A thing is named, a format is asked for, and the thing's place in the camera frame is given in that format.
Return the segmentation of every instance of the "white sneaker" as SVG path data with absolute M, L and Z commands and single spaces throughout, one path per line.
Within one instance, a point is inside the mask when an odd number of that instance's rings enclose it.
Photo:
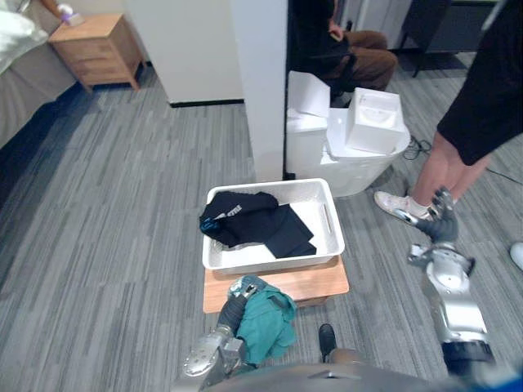
M 431 219 L 431 214 L 429 212 L 429 207 L 423 209 L 414 208 L 412 205 L 413 200 L 410 196 L 405 196 L 404 198 L 400 196 L 395 196 L 393 194 L 388 194 L 387 192 L 374 192 L 374 202 L 380 207 L 384 212 L 394 215 L 394 210 L 400 209 L 406 211 L 417 218 L 420 219 Z
M 510 257 L 523 270 L 523 243 L 515 243 L 510 248 Z

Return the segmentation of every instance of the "cable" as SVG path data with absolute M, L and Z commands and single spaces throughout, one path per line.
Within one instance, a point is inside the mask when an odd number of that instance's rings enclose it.
M 410 136 L 410 142 L 405 151 L 403 152 L 403 158 L 408 161 L 413 161 L 419 157 L 420 153 L 428 155 L 432 150 L 432 145 L 426 140 L 418 140 L 415 136 Z
M 487 171 L 491 172 L 492 174 L 495 174 L 496 176 L 504 177 L 504 178 L 506 178 L 509 181 L 515 182 L 516 184 L 523 186 L 523 182 L 515 180 L 512 177 L 507 176 L 506 174 L 500 173 L 499 171 L 494 171 L 494 170 L 489 169 L 489 168 L 487 168 Z
M 417 157 L 419 157 L 420 153 L 429 154 L 432 151 L 432 145 L 427 140 L 418 140 L 415 136 L 410 136 L 410 142 L 405 151 L 403 152 L 403 158 L 407 159 L 408 161 L 413 161 Z M 507 176 L 506 174 L 500 173 L 499 171 L 495 171 L 492 169 L 487 168 L 488 172 L 495 174 L 496 176 L 503 177 L 509 181 L 514 182 L 515 184 L 523 186 L 523 182 L 520 182 L 510 176 Z

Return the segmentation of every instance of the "sock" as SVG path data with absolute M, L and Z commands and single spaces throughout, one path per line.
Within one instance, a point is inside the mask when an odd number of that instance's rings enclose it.
M 425 212 L 427 212 L 429 206 L 422 206 L 421 204 L 416 203 L 416 201 L 413 198 L 411 198 L 410 196 L 407 196 L 407 197 L 409 198 L 407 212 L 410 212 L 411 214 L 413 214 L 415 216 L 421 216 Z

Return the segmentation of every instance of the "sneaker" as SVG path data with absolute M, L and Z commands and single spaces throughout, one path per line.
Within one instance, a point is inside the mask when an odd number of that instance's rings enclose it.
M 326 363 L 327 356 L 337 347 L 333 326 L 323 324 L 318 331 L 318 338 L 320 340 L 321 362 Z
M 510 257 L 523 270 L 523 243 L 515 243 L 510 248 Z
M 425 212 L 419 213 L 416 211 L 413 211 L 413 207 L 411 206 L 412 199 L 410 196 L 395 196 L 393 194 L 388 194 L 387 192 L 374 192 L 374 202 L 380 207 L 384 212 L 388 212 L 389 214 L 394 215 L 394 210 L 400 209 L 405 212 L 408 212 L 409 214 L 412 214 L 416 216 L 419 219 L 427 219 L 431 220 L 432 216 L 429 210 L 431 210 L 430 207 L 428 207 Z

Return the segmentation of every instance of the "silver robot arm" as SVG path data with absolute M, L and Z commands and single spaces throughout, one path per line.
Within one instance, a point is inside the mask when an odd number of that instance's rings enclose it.
M 244 365 L 244 341 L 236 332 L 244 316 L 248 298 L 256 292 L 249 285 L 239 296 L 231 297 L 221 309 L 216 328 L 201 336 L 183 364 L 173 392 L 196 392 L 215 385 L 240 371 Z
M 438 190 L 433 202 L 437 210 L 434 220 L 421 220 L 401 210 L 395 213 L 431 238 L 430 247 L 411 247 L 409 262 L 425 269 L 422 289 L 431 305 L 449 373 L 466 381 L 481 381 L 485 368 L 495 361 L 483 316 L 470 293 L 469 278 L 476 261 L 454 246 L 458 222 L 450 192 Z

